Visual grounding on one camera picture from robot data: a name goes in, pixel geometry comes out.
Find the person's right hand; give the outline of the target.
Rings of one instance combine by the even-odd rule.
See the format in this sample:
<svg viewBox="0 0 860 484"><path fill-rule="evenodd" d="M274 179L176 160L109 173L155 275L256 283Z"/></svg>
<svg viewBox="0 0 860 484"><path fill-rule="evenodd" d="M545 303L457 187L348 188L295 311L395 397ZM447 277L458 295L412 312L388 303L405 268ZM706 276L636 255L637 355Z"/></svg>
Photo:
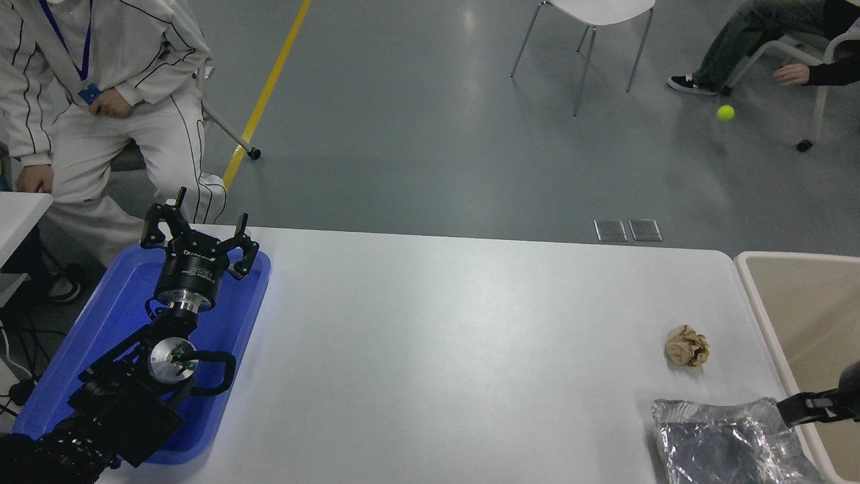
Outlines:
<svg viewBox="0 0 860 484"><path fill-rule="evenodd" d="M49 163L24 166L18 175L16 189L25 193L51 194L54 172Z"/></svg>

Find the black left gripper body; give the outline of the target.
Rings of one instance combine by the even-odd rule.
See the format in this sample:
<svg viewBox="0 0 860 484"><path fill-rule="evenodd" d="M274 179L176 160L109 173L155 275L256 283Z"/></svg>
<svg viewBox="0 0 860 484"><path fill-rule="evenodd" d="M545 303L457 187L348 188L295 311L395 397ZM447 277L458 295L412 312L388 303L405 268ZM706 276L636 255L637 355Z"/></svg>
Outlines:
<svg viewBox="0 0 860 484"><path fill-rule="evenodd" d="M165 261L155 297L167 301L169 295L187 291L206 301L215 301L228 267L227 250L213 237L178 237L168 242Z"/></svg>

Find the person's hand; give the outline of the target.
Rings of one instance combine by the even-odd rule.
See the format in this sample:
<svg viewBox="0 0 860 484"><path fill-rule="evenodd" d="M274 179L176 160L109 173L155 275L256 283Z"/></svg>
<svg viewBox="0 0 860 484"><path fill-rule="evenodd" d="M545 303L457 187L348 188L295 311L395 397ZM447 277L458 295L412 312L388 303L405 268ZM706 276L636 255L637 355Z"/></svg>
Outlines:
<svg viewBox="0 0 860 484"><path fill-rule="evenodd" d="M802 64L784 65L772 73L772 79L783 87L807 85L809 77L809 66Z"/></svg>

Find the person's left hand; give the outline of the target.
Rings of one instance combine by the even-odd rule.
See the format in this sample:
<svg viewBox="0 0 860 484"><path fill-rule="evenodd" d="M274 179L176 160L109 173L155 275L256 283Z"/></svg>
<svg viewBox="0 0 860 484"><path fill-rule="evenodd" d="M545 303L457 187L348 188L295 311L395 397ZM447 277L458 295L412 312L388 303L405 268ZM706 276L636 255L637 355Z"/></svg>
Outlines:
<svg viewBox="0 0 860 484"><path fill-rule="evenodd" d="M92 116L123 119L131 114L132 109L132 104L129 104L116 88L111 88L96 96L88 111Z"/></svg>

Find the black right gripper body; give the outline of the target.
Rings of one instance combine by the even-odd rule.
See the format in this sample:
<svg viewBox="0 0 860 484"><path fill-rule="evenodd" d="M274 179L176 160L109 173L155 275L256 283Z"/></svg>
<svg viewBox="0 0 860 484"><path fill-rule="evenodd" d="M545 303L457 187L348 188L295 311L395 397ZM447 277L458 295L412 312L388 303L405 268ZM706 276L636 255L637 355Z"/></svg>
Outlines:
<svg viewBox="0 0 860 484"><path fill-rule="evenodd" d="M837 389L838 415L859 422L859 362L854 362L841 372Z"/></svg>

